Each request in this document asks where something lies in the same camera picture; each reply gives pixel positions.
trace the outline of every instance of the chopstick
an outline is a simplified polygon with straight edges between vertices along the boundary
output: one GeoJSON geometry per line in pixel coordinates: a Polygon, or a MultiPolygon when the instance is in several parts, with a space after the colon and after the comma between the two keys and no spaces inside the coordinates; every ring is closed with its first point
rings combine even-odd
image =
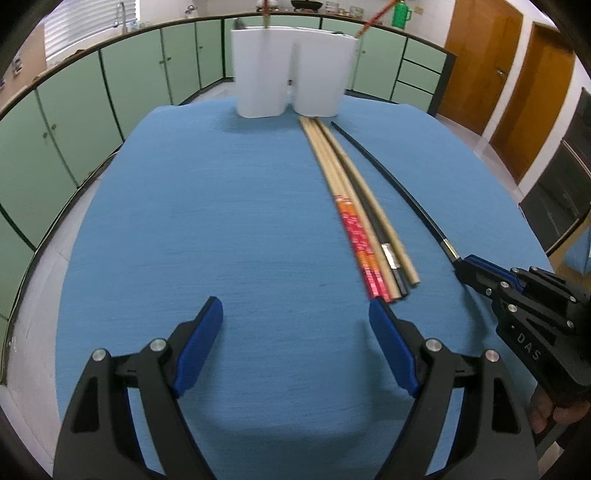
{"type": "MultiPolygon", "coordinates": [[[[327,142],[327,146],[332,147],[329,139],[326,137],[323,131],[323,127],[325,128],[325,125],[319,119],[315,119],[314,123],[318,126],[324,140],[327,142]]],[[[370,210],[368,210],[368,205],[365,202],[365,199],[363,198],[363,194],[359,191],[358,188],[355,188],[352,179],[349,177],[346,170],[343,168],[343,165],[339,161],[339,157],[335,149],[331,148],[330,150],[333,161],[332,166],[335,170],[337,170],[341,182],[345,185],[346,194],[353,203],[353,206],[355,207],[355,210],[361,222],[361,227],[363,227],[367,234],[369,245],[371,247],[371,255],[369,255],[369,261],[371,263],[372,271],[376,275],[381,275],[390,297],[393,300],[398,300],[401,297],[404,297],[406,294],[402,293],[402,284],[399,283],[396,279],[396,275],[389,265],[387,255],[382,249],[382,242],[379,240],[379,233],[378,230],[375,228],[375,221],[371,221],[369,218],[371,212],[370,210]]]]}
{"type": "Polygon", "coordinates": [[[359,29],[359,31],[355,34],[355,38],[361,37],[365,32],[369,30],[374,23],[376,23],[380,18],[382,18],[388,10],[390,10],[394,4],[398,3],[400,0],[392,0],[388,5],[382,8],[378,13],[376,13],[363,27],[359,29]]]}
{"type": "Polygon", "coordinates": [[[269,16],[269,0],[262,0],[262,26],[269,28],[271,17],[269,16]]]}
{"type": "MultiPolygon", "coordinates": [[[[341,131],[340,127],[338,127],[338,125],[336,125],[334,122],[332,122],[332,125],[335,128],[337,128],[337,130],[340,133],[343,133],[341,131]]],[[[338,140],[332,134],[330,129],[322,123],[321,123],[321,129],[322,129],[324,135],[326,136],[328,142],[330,143],[330,145],[334,149],[337,157],[343,163],[343,166],[345,167],[345,169],[349,172],[350,177],[355,179],[355,182],[358,184],[359,188],[363,192],[363,196],[367,199],[368,203],[370,204],[371,210],[373,210],[373,213],[378,218],[378,221],[381,224],[382,228],[385,230],[386,239],[389,240],[389,242],[387,242],[387,243],[389,243],[389,245],[391,246],[391,248],[393,250],[391,252],[392,253],[392,258],[391,258],[392,262],[390,265],[391,268],[393,270],[394,270],[394,268],[397,269],[398,265],[400,267],[402,267],[402,270],[404,271],[404,274],[408,280],[408,283],[414,287],[415,285],[417,285],[421,281],[421,279],[418,276],[418,272],[414,268],[413,262],[410,260],[410,257],[408,256],[406,249],[404,248],[404,244],[402,243],[402,241],[400,240],[400,237],[398,236],[398,233],[396,232],[396,230],[394,229],[394,227],[390,223],[382,206],[376,200],[376,198],[375,198],[373,192],[371,191],[371,189],[369,188],[367,182],[362,177],[361,173],[359,172],[359,170],[357,169],[357,167],[355,166],[353,161],[349,158],[349,156],[347,155],[347,152],[343,149],[341,144],[338,142],[338,140]]]]}
{"type": "Polygon", "coordinates": [[[375,254],[371,248],[371,243],[375,243],[375,241],[372,242],[368,237],[368,233],[371,234],[373,232],[367,232],[362,226],[359,212],[349,197],[350,190],[336,169],[337,162],[335,161],[336,158],[334,158],[334,152],[331,151],[321,130],[311,119],[300,117],[300,123],[306,132],[329,190],[335,199],[337,210],[339,211],[353,251],[355,252],[355,257],[370,298],[373,299],[382,296],[384,300],[391,301],[392,297],[384,283],[382,274],[379,268],[376,268],[375,254]]]}

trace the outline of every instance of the human hand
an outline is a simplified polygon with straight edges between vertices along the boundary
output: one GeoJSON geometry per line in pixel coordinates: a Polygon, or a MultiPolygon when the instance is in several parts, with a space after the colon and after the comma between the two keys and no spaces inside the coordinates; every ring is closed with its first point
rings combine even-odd
{"type": "Polygon", "coordinates": [[[550,400],[544,389],[538,385],[531,396],[530,405],[527,408],[527,417],[534,433],[541,433],[548,425],[550,416],[556,423],[570,425],[582,420],[589,412],[589,407],[589,402],[582,400],[574,403],[569,408],[555,408],[554,402],[550,400]]]}

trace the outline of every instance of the window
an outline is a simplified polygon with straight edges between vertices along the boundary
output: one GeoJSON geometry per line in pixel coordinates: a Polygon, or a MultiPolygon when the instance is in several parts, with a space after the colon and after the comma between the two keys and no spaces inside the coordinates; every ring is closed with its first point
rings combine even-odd
{"type": "MultiPolygon", "coordinates": [[[[116,0],[62,0],[45,18],[45,55],[115,25],[116,0]]],[[[127,21],[136,19],[135,0],[125,0],[127,21]]]]}

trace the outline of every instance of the cabinet door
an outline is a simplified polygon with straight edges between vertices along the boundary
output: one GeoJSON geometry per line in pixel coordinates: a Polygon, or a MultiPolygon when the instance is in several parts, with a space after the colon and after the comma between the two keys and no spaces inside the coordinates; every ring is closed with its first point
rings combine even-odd
{"type": "Polygon", "coordinates": [[[318,28],[320,26],[320,17],[310,17],[308,15],[271,15],[271,25],[275,25],[276,27],[318,28]]]}
{"type": "Polygon", "coordinates": [[[31,92],[0,122],[0,203],[37,247],[75,191],[31,92]]]}
{"type": "Polygon", "coordinates": [[[81,184],[123,142],[97,52],[78,60],[38,88],[51,134],[81,184]]]}
{"type": "MultiPolygon", "coordinates": [[[[9,318],[18,287],[25,276],[33,251],[0,216],[0,315],[9,318]]],[[[4,339],[5,320],[0,317],[0,342],[4,339]]]]}
{"type": "MultiPolygon", "coordinates": [[[[345,35],[351,35],[352,37],[359,31],[362,25],[353,22],[347,22],[346,20],[335,20],[333,18],[325,18],[322,22],[322,30],[327,30],[329,32],[342,32],[345,35]]],[[[357,71],[357,62],[359,61],[359,52],[361,51],[361,47],[363,45],[363,37],[357,42],[357,50],[355,54],[355,59],[353,60],[353,65],[351,67],[351,75],[349,76],[349,83],[347,84],[347,88],[351,90],[353,88],[353,83],[355,81],[355,72],[357,71]]]]}
{"type": "MultiPolygon", "coordinates": [[[[247,27],[260,27],[262,25],[262,17],[260,15],[257,15],[255,17],[242,17],[242,21],[247,27]]],[[[232,61],[232,29],[234,28],[234,19],[227,18],[224,20],[224,22],[226,77],[233,77],[234,68],[232,61]]]]}
{"type": "Polygon", "coordinates": [[[223,77],[222,21],[205,20],[196,26],[201,88],[205,88],[223,77]]]}
{"type": "Polygon", "coordinates": [[[175,105],[200,90],[195,35],[195,24],[162,29],[168,84],[175,105]]]}
{"type": "Polygon", "coordinates": [[[402,35],[370,28],[363,35],[353,89],[390,100],[405,42],[406,37],[402,35]]]}
{"type": "Polygon", "coordinates": [[[170,105],[160,31],[152,30],[101,50],[115,113],[125,138],[161,105],[170,105]]]}

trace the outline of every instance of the white wall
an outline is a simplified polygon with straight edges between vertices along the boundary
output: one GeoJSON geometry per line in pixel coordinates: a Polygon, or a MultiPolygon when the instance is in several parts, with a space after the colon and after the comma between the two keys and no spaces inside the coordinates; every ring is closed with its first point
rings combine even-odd
{"type": "MultiPolygon", "coordinates": [[[[207,14],[232,15],[254,12],[256,11],[255,3],[255,0],[207,0],[207,14]]],[[[346,10],[349,10],[351,6],[363,8],[363,18],[368,20],[387,3],[387,0],[340,0],[339,6],[346,10]]],[[[406,31],[437,45],[445,45],[449,26],[452,21],[455,0],[407,0],[407,3],[411,8],[422,7],[424,13],[422,15],[413,13],[412,19],[407,24],[406,31]]],[[[291,10],[291,2],[289,0],[279,0],[279,8],[281,10],[291,10]]],[[[391,10],[384,16],[383,22],[385,25],[391,24],[391,10]]]]}
{"type": "Polygon", "coordinates": [[[208,15],[207,0],[136,0],[139,4],[139,21],[152,25],[185,18],[189,5],[197,7],[200,17],[208,15]]]}
{"type": "Polygon", "coordinates": [[[440,47],[445,46],[456,0],[407,0],[407,4],[413,10],[420,7],[424,12],[422,15],[413,12],[405,30],[440,47]]]}

